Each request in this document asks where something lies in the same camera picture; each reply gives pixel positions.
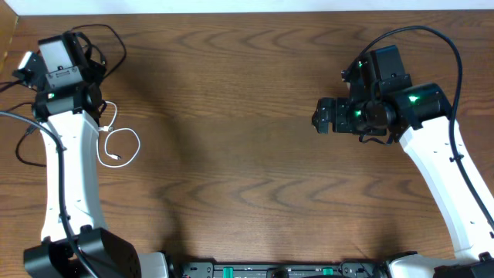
wood grain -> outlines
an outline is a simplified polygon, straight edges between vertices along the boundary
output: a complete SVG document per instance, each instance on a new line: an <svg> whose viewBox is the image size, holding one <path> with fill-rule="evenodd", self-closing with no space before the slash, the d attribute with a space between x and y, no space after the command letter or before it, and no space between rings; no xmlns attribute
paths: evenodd
<svg viewBox="0 0 494 278"><path fill-rule="evenodd" d="M4 0L0 0L0 72L7 58L7 51L17 24L17 15Z"/></svg>
<svg viewBox="0 0 494 278"><path fill-rule="evenodd" d="M143 143L128 167L98 167L100 199L110 230L140 253L228 262L379 259L405 250L452 258L439 210L399 145L323 136L310 125L320 97L347 93L340 71L403 25L438 28L460 49L458 119L494 186L494 12L21 17L2 80L38 39L97 22L112 25L128 48L103 97L120 106L117 126L132 127ZM120 58L107 30L84 32L110 65ZM444 42L409 32L379 46L392 43L414 83L435 81L452 97L455 61ZM15 88L1 95L0 109L32 97ZM0 127L0 275L24 276L22 251L39 244L46 173L15 159L25 126L2 118ZM131 134L110 142L123 159L135 147ZM39 134L22 153L44 160Z"/></svg>

green led light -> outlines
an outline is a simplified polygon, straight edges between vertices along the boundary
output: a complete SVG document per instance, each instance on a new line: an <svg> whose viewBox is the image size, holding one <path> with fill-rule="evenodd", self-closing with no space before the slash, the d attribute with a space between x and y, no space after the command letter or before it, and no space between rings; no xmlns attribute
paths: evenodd
<svg viewBox="0 0 494 278"><path fill-rule="evenodd" d="M223 267L223 278L233 278L233 267Z"/></svg>
<svg viewBox="0 0 494 278"><path fill-rule="evenodd" d="M323 269L323 275L333 275L333 269L328 267Z"/></svg>
<svg viewBox="0 0 494 278"><path fill-rule="evenodd" d="M408 99L410 99L410 101L412 103L414 103L415 101L417 101L419 99L419 97L416 97L416 96L409 96Z"/></svg>

